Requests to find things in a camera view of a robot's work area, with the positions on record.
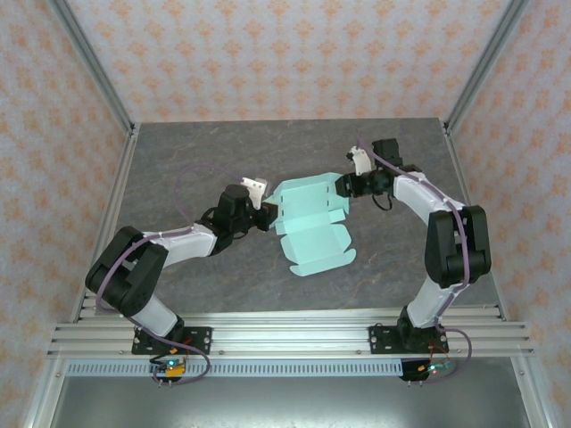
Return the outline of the light teal paper box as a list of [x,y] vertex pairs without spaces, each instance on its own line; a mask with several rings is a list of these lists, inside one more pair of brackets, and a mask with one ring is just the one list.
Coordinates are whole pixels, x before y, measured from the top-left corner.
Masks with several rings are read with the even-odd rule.
[[312,276],[351,264],[357,252],[344,225],[350,212],[347,197],[336,193],[338,173],[282,182],[267,202],[278,207],[271,225],[296,276]]

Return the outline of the aluminium cross beam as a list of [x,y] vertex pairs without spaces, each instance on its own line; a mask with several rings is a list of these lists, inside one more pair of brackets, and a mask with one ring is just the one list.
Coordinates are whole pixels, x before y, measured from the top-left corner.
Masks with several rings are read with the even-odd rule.
[[[334,309],[185,314],[190,326],[213,330],[214,358],[365,358],[368,328],[395,325],[399,309]],[[59,324],[48,348],[51,357],[125,358],[135,327],[118,316],[81,313]],[[496,307],[452,307],[443,316],[450,355],[534,355],[539,349],[523,322],[507,321]]]

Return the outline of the grey metal shelf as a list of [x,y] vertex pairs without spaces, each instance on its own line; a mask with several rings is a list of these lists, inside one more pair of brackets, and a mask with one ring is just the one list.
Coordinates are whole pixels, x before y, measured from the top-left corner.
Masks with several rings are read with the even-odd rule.
[[396,378],[70,378],[50,428],[530,428],[504,377],[408,387]]

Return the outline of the aluminium table side rail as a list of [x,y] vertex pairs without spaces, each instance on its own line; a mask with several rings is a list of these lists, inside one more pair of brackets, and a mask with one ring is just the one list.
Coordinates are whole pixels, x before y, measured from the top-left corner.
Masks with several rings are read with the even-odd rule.
[[[464,198],[464,202],[468,205],[473,205],[474,198],[471,196],[470,191],[468,189],[468,181],[466,180],[466,177],[464,174],[464,169],[463,169],[461,162],[460,162],[460,159],[459,159],[458,150],[456,149],[454,141],[453,141],[452,130],[446,121],[441,121],[441,125],[443,128],[444,139],[445,139],[445,142],[447,144],[447,147],[448,147],[448,150],[449,150],[449,153],[451,156],[451,161],[452,161],[452,164],[454,166],[456,176],[459,180],[459,186],[461,188],[461,192],[462,192],[462,195]],[[485,274],[484,276],[481,276],[480,279],[478,280],[477,284],[480,284],[482,282],[485,282],[485,283],[487,283],[493,287],[495,299],[494,299],[494,301],[490,300],[489,303],[493,302],[494,306],[499,310],[500,319],[502,321],[509,320],[509,313],[504,308],[505,299],[504,299],[504,296],[503,296],[501,289],[496,284],[496,278],[494,277],[493,269],[491,269],[490,272]],[[476,287],[477,287],[477,285],[473,285],[473,286],[470,286],[469,289],[474,290]]]
[[[86,272],[95,264],[98,257],[114,236],[141,125],[141,122],[136,122],[127,133],[123,151],[112,181],[112,186],[106,197],[106,203],[104,205],[105,210],[97,230],[92,255],[89,256],[87,261]],[[84,281],[85,275],[84,279],[81,279],[80,281],[79,294],[76,297],[69,318],[69,321],[72,324],[76,324],[82,319],[81,312],[84,308],[85,300],[88,297],[88,289],[85,287]],[[98,309],[96,307],[91,307],[90,310],[91,312],[87,313],[89,317],[103,315],[104,317],[118,317],[119,320],[121,320],[122,317],[121,315],[118,315],[116,311],[104,312],[103,310],[100,310],[97,312]]]

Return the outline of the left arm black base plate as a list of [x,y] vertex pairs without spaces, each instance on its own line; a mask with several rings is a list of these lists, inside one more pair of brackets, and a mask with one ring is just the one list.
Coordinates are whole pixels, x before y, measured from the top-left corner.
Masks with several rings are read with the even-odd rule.
[[[192,346],[204,352],[210,353],[212,328],[204,326],[184,326],[182,334],[176,338],[170,338],[173,342],[183,343]],[[154,339],[148,333],[135,330],[132,342],[131,353],[133,355],[156,356],[169,353],[172,346]]]

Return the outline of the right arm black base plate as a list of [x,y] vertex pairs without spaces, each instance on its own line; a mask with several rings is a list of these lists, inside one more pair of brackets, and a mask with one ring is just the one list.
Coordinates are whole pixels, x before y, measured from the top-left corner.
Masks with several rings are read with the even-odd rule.
[[368,344],[372,354],[447,353],[447,337],[434,327],[406,330],[396,325],[372,325],[368,328]]

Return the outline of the aluminium upright frame post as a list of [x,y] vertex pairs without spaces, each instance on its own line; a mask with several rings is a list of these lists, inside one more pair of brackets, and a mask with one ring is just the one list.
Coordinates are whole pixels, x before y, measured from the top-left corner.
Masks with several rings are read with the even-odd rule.
[[514,28],[525,11],[530,0],[509,0],[505,12],[502,14],[495,30],[482,51],[476,66],[471,72],[466,85],[459,94],[450,114],[443,122],[443,129],[450,136],[458,127],[469,105],[473,102],[478,90],[492,69],[492,66],[501,54],[503,46],[508,42]]
[[120,127],[130,135],[135,127],[135,123],[129,117],[129,114],[114,88],[108,73],[99,61],[94,47],[88,40],[86,32],[83,30],[79,19],[72,10],[68,0],[46,1],[54,12],[54,15],[62,24],[63,29],[67,32],[74,49],[78,53],[80,59],[84,62],[91,78],[94,80],[95,86],[102,94],[108,107],[111,109],[113,117],[116,119]]

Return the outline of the aluminium frame leg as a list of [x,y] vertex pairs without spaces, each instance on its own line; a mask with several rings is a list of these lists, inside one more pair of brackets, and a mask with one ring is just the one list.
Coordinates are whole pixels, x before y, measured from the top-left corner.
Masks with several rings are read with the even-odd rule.
[[69,361],[48,359],[40,373],[23,428],[50,428],[62,393]]
[[510,359],[530,428],[551,428],[534,365],[535,358],[518,356]]

